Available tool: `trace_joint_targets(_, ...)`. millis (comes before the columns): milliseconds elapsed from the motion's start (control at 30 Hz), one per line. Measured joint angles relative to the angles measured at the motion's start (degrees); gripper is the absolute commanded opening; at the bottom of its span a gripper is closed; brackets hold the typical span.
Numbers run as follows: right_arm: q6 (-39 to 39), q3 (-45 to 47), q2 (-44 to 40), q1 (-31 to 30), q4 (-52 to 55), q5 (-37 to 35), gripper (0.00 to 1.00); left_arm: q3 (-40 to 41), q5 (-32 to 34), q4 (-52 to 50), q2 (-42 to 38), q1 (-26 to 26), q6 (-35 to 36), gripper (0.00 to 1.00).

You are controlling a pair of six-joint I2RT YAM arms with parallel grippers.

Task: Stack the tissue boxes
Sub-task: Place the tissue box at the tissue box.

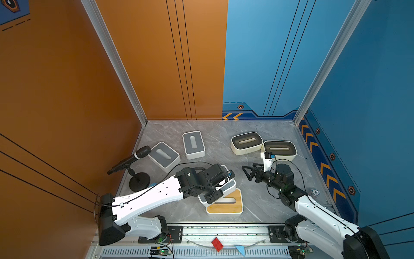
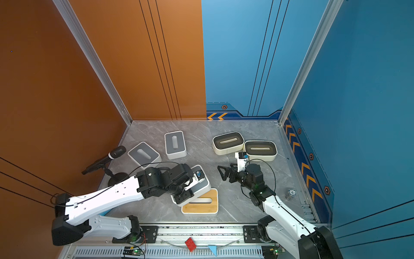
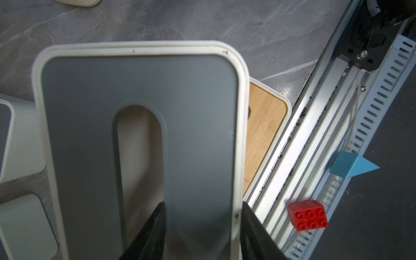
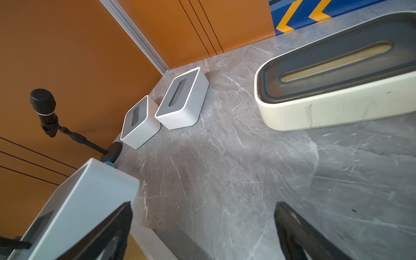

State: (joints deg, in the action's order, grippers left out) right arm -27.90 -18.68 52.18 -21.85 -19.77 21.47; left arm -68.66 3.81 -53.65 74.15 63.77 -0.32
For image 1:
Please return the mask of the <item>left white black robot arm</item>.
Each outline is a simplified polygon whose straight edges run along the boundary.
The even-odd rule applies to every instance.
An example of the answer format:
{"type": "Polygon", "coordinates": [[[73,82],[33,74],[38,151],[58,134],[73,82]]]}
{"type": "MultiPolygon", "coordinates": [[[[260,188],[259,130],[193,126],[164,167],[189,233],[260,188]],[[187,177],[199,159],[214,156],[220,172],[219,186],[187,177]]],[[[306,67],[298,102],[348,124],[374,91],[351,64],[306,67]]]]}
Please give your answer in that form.
{"type": "Polygon", "coordinates": [[[208,205],[222,198],[235,174],[220,164],[208,168],[184,167],[157,185],[125,196],[108,193],[101,197],[98,217],[98,244],[109,246],[126,236],[163,241],[169,234],[165,217],[142,214],[188,197],[203,196],[208,205]]]}

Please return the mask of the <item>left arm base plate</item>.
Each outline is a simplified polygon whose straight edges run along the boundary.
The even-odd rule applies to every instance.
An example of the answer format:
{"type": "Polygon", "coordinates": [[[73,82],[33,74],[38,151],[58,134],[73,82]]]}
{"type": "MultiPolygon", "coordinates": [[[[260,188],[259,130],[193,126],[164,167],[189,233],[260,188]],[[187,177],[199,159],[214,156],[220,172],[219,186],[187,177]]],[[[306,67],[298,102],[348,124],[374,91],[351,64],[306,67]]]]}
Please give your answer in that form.
{"type": "Polygon", "coordinates": [[[168,225],[167,230],[162,230],[161,234],[155,238],[148,239],[145,237],[139,237],[138,243],[141,244],[156,244],[156,243],[162,243],[162,244],[176,244],[181,243],[183,237],[183,226],[171,226],[168,225]]]}

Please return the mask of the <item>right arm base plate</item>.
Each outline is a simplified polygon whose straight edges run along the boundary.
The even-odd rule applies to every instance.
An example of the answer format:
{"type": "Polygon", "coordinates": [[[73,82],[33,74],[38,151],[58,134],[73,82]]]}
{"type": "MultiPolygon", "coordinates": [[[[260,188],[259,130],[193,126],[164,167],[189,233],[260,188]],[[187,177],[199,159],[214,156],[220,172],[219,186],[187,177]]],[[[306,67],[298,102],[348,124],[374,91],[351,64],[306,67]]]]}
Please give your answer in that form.
{"type": "Polygon", "coordinates": [[[290,240],[285,233],[285,226],[283,225],[270,225],[267,227],[267,230],[270,243],[297,243],[301,246],[306,244],[306,241],[298,237],[294,237],[293,240],[290,240]]]}

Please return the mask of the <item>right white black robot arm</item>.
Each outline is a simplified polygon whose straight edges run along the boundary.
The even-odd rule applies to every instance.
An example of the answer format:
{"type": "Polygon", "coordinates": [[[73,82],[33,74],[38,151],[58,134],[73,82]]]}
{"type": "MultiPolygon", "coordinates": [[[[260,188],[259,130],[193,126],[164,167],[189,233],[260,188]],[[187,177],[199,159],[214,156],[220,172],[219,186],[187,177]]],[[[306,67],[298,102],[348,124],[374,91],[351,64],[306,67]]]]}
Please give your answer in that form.
{"type": "Polygon", "coordinates": [[[250,181],[264,182],[278,191],[279,200],[296,215],[285,222],[285,234],[294,242],[315,245],[334,259],[387,259],[379,235],[370,227],[359,227],[318,204],[294,183],[287,164],[272,164],[268,171],[261,164],[243,166],[250,181]]]}

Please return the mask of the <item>bamboo lid white tissue box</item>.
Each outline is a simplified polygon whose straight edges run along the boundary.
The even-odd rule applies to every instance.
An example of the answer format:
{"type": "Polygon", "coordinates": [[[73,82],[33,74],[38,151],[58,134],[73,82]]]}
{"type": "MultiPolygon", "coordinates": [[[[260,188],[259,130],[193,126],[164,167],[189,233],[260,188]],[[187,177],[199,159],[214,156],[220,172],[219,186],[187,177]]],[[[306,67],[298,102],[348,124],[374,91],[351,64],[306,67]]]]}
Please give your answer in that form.
{"type": "Polygon", "coordinates": [[[239,188],[206,208],[209,216],[240,216],[243,211],[243,197],[239,188]]]}

